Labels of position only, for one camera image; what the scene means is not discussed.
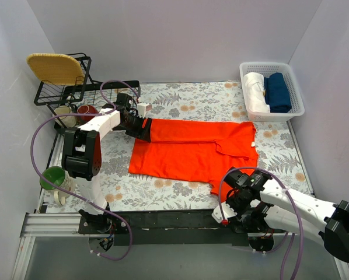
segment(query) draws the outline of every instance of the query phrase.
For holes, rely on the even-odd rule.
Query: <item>red cup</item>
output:
[[[77,113],[79,114],[97,114],[98,113],[98,110],[95,109],[93,106],[91,105],[83,105],[83,106],[80,106],[78,109],[77,109]],[[79,118],[80,120],[83,122],[83,123],[87,123],[88,121],[90,121],[94,116],[91,115],[90,117],[88,116],[85,116],[85,115],[80,115]]]

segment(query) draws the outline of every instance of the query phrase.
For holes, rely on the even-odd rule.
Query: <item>red cloth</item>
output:
[[[257,166],[252,122],[152,120],[151,143],[136,139],[129,172],[159,178],[205,182],[218,195],[232,167]],[[221,198],[230,190],[223,184]]]

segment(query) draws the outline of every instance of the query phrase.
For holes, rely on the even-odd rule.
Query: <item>floral tablecloth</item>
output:
[[[141,85],[141,101],[152,103],[147,117],[196,121],[248,121],[240,82],[149,83]],[[310,194],[295,144],[285,122],[255,122],[259,167],[277,175],[286,186]],[[215,208],[217,197],[205,183],[165,180],[128,173],[134,138],[117,131],[102,140],[100,182],[113,211]],[[60,166],[60,153],[54,155]],[[78,212],[84,202],[67,198],[56,206],[45,193],[47,213]]]

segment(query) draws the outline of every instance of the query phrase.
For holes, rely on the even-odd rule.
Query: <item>plastic basket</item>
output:
[[[292,117],[301,116],[304,113],[304,105],[301,98],[298,82],[295,79],[291,67],[285,63],[277,62],[244,62],[239,66],[240,80],[242,84],[243,97],[247,114],[250,121],[288,121]],[[282,73],[286,86],[290,93],[292,109],[288,113],[257,113],[249,109],[247,91],[245,87],[244,76],[250,72],[256,72],[269,77],[274,73]]]

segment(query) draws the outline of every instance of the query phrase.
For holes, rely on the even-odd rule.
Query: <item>blue towel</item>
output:
[[[287,89],[282,73],[275,73],[264,78],[266,103],[271,113],[287,113],[291,110],[289,90]]]

